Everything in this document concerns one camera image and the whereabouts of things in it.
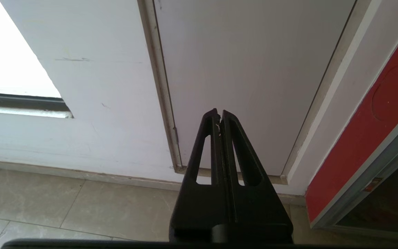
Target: white wall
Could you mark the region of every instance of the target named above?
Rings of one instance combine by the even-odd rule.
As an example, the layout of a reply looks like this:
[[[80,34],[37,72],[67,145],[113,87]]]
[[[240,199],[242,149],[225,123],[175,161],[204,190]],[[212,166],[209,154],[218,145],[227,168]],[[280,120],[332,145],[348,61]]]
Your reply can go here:
[[[75,118],[0,114],[0,161],[182,180],[136,1],[1,2]]]
[[[266,172],[281,175],[353,4],[155,1],[182,163],[201,116],[226,109]]]
[[[169,181],[175,174],[135,1],[3,0],[74,119],[0,114],[0,161]],[[366,26],[289,185],[304,194],[398,43],[398,1],[373,0]],[[90,61],[56,59],[88,58]],[[194,119],[196,124],[200,117]]]

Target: baseboard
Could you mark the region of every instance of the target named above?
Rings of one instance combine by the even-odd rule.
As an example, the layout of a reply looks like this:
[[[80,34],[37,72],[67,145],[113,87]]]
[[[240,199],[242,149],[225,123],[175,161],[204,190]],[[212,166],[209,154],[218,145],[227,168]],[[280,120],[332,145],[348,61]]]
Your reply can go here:
[[[126,175],[109,175],[103,173],[87,172],[82,170],[63,169],[55,167],[45,167],[31,164],[18,164],[9,162],[0,162],[0,169],[15,170],[21,172],[30,172],[43,175],[56,175],[63,177],[71,177],[85,179],[89,181],[99,181],[106,183],[117,183],[131,186],[150,187],[157,189],[165,189],[171,191],[179,191],[180,184],[177,182],[154,180],[148,178],[139,178]],[[283,204],[305,205],[305,197],[301,195],[278,194]]]
[[[182,167],[175,168],[175,172],[182,175],[185,175],[186,170],[187,166],[185,165],[183,165]],[[198,176],[211,177],[211,169],[199,168]],[[240,181],[243,180],[242,173],[237,172],[237,178]],[[280,177],[278,175],[269,175],[268,178],[270,179],[270,182],[273,184],[288,185],[286,177]]]

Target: red panel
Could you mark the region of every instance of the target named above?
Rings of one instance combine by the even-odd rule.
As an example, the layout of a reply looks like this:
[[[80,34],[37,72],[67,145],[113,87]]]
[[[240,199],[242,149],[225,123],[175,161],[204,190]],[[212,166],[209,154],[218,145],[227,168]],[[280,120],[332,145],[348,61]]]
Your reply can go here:
[[[398,47],[306,192],[310,221],[398,124]]]

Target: window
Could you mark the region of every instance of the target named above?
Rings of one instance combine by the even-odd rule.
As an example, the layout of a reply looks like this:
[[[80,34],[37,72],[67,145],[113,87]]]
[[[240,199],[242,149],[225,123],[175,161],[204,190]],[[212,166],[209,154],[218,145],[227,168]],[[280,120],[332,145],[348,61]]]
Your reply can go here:
[[[0,109],[2,106],[68,111],[38,58],[0,3]]]

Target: window sill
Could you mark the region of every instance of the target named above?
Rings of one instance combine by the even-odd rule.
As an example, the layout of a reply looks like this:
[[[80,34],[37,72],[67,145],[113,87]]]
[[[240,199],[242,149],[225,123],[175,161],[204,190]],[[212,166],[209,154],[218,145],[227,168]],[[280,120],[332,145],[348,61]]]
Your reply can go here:
[[[70,111],[52,111],[52,110],[13,108],[13,107],[2,107],[2,106],[0,106],[0,113],[50,117],[50,118],[73,118],[73,115]]]

